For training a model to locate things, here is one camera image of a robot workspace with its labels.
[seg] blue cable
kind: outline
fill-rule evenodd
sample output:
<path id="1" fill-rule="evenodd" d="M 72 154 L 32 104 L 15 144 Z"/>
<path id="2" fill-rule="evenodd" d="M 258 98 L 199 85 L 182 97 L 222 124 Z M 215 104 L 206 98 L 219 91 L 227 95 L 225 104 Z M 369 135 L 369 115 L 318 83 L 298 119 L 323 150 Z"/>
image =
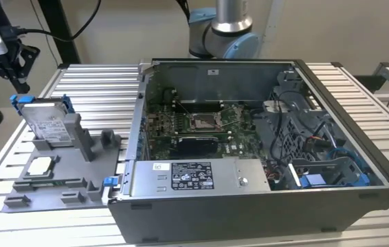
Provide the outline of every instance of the blue cable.
<path id="1" fill-rule="evenodd" d="M 362 161 L 361 161 L 361 159 L 358 158 L 358 156 L 355 155 L 354 152 L 351 152 L 350 150 L 347 150 L 347 149 L 345 149 L 345 148 L 334 148 L 334 149 L 331 149 L 331 150 L 329 151 L 329 153 L 327 153 L 327 156 L 326 156 L 326 159 L 327 159 L 327 160 L 331 159 L 333 153 L 334 153 L 335 151 L 346 152 L 346 153 L 353 157 L 354 162 L 357 163 L 357 165 L 359 166 L 359 169 L 362 170 L 363 167 L 362 167 Z"/>

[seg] aluminum work table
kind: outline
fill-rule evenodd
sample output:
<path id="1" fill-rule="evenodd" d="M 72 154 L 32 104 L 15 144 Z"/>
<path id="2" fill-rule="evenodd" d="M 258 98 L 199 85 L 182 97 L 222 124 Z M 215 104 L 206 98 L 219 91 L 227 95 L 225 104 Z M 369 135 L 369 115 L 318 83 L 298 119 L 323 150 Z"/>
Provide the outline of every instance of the aluminum work table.
<path id="1" fill-rule="evenodd" d="M 309 64 L 310 69 L 389 159 L 389 109 L 342 67 Z M 136 65 L 71 65 L 56 71 L 42 97 L 67 94 L 91 133 L 103 128 L 128 137 L 138 88 Z M 34 134 L 20 123 L 0 151 L 0 211 L 6 194 L 27 163 Z M 127 140 L 120 147 L 116 172 L 124 168 Z M 60 210 L 0 213 L 0 246 L 126 245 L 110 211 Z M 168 246 L 389 246 L 389 210 L 366 214 L 342 233 L 321 233 L 259 239 L 178 243 Z"/>

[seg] circuit board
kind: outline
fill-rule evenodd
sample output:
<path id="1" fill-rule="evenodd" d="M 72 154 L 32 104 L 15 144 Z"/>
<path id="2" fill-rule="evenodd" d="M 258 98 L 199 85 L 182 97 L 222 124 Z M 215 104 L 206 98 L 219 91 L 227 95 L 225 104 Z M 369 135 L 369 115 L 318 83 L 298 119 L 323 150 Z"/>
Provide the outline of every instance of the circuit board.
<path id="1" fill-rule="evenodd" d="M 168 105 L 156 104 L 148 108 L 151 159 L 182 160 L 229 156 L 266 159 L 250 110 L 243 105 L 223 104 L 218 112 L 191 113 L 186 109 L 188 107 L 183 108 L 183 112 Z"/>

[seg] metal pole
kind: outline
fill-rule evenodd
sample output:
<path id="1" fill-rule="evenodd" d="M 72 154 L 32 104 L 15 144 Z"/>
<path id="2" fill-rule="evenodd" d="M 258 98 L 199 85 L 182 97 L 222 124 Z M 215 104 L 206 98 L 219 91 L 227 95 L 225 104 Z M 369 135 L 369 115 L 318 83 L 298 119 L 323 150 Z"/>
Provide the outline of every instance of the metal pole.
<path id="1" fill-rule="evenodd" d="M 212 31 L 218 35 L 238 36 L 251 31 L 253 19 L 247 15 L 246 0 L 217 0 L 217 16 L 211 22 Z"/>
<path id="2" fill-rule="evenodd" d="M 60 38 L 71 37 L 60 0 L 39 0 L 39 5 L 51 33 Z M 55 43 L 62 62 L 66 64 L 82 63 L 74 41 L 63 42 L 55 39 Z"/>

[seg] wall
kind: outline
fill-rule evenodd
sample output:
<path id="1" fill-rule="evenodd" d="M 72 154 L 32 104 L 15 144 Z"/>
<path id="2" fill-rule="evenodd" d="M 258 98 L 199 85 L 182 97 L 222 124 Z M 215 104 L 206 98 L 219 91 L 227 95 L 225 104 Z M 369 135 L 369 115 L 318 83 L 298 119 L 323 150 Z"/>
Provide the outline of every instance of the wall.
<path id="1" fill-rule="evenodd" d="M 79 30 L 95 8 L 96 0 L 64 0 L 63 7 L 72 33 Z M 191 0 L 190 8 L 214 7 L 214 0 Z M 265 32 L 271 0 L 250 0 L 254 31 Z M 14 25 L 40 28 L 30 0 L 7 0 L 3 4 Z M 24 44 L 40 48 L 30 74 L 31 94 L 38 95 L 56 69 L 44 36 L 28 34 Z M 142 58 L 186 57 L 188 29 L 183 12 L 174 0 L 103 0 L 99 13 L 76 39 L 82 63 L 136 63 Z M 0 107 L 8 106 L 14 94 L 10 82 L 0 79 Z"/>
<path id="2" fill-rule="evenodd" d="M 353 74 L 370 74 L 389 61 L 389 0 L 285 0 L 274 42 L 262 54 L 337 61 Z"/>
<path id="3" fill-rule="evenodd" d="M 95 1 L 63 1 L 72 32 L 88 19 Z M 190 1 L 190 9 L 214 0 Z M 250 0 L 254 31 L 265 33 L 271 1 Z M 99 14 L 76 41 L 83 63 L 135 63 L 142 58 L 187 57 L 188 28 L 174 0 L 104 0 Z"/>

